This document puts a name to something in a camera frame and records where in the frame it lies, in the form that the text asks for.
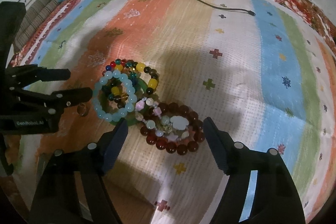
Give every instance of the pink bead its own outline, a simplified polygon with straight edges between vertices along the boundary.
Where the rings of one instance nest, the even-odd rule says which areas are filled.
[[[160,116],[162,111],[161,111],[160,107],[157,107],[157,108],[153,109],[153,113],[154,113],[155,116]]]
[[[137,111],[143,110],[144,107],[145,107],[145,102],[142,101],[142,100],[140,100],[139,102],[137,102],[137,103],[135,104],[135,109],[136,109]]]

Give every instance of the green stripe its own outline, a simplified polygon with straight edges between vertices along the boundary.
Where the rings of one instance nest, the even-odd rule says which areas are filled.
[[[97,13],[100,9],[103,8],[103,5],[97,7],[99,4],[103,2],[110,2],[111,0],[93,0],[87,7],[83,9],[81,14],[71,23],[67,28],[65,28],[57,37],[55,41],[53,41],[52,46],[43,57],[40,66],[47,68],[54,68],[57,62],[62,58],[69,47],[73,47],[75,45],[69,45],[68,43],[63,44],[63,47],[59,49],[59,45],[62,41],[68,41],[70,37],[83,28],[84,23],[88,18]],[[49,86],[48,82],[37,82],[30,86],[29,90],[34,92],[44,93],[47,87]]]
[[[303,106],[306,112],[306,124],[302,133],[300,150],[293,170],[295,186],[302,196],[312,180],[315,162],[320,148],[319,132],[321,129],[320,98],[317,94],[316,78],[305,48],[305,39],[295,20],[278,9],[296,57],[300,64],[302,76]]]

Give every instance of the red beaded bracelet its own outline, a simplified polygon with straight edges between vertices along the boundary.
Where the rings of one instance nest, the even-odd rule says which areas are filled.
[[[159,150],[166,150],[173,154],[175,151],[179,155],[185,155],[188,151],[196,152],[198,143],[204,141],[203,122],[198,119],[198,114],[194,111],[189,111],[186,105],[179,106],[176,103],[160,103],[158,107],[161,109],[162,116],[158,117],[150,108],[144,113],[145,120],[152,120],[156,124],[156,129],[159,128],[164,132],[162,137],[155,134],[155,129],[149,129],[146,125],[140,129],[140,133],[146,136],[146,142],[149,145],[156,145]]]

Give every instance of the silver screw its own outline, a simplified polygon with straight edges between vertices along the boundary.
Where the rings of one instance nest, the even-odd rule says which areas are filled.
[[[57,149],[57,150],[54,152],[54,155],[55,155],[56,157],[61,156],[62,154],[63,154],[63,150],[61,150],[61,149]]]
[[[89,150],[93,150],[93,149],[95,149],[97,147],[97,144],[96,143],[89,143],[88,145],[87,145],[87,148],[89,149]]]
[[[271,149],[269,150],[269,153],[270,153],[271,155],[275,156],[275,155],[278,154],[278,151],[277,151],[276,149],[274,149],[274,148],[271,148]]]
[[[56,113],[56,110],[53,109],[53,108],[50,108],[50,109],[48,109],[48,113],[51,114],[51,115],[53,115],[53,114]]]
[[[235,148],[242,149],[244,145],[241,142],[235,142],[234,143]]]

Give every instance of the yellow cross pattern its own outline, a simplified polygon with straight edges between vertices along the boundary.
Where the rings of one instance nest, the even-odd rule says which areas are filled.
[[[181,174],[182,172],[185,172],[187,170],[187,168],[185,168],[184,164],[181,163],[181,162],[179,164],[175,164],[174,168],[176,169],[176,173],[178,175]]]
[[[224,33],[224,31],[222,29],[215,29],[216,32],[219,32],[219,33]]]
[[[279,54],[279,57],[281,60],[286,61],[286,56],[284,56],[283,54]]]

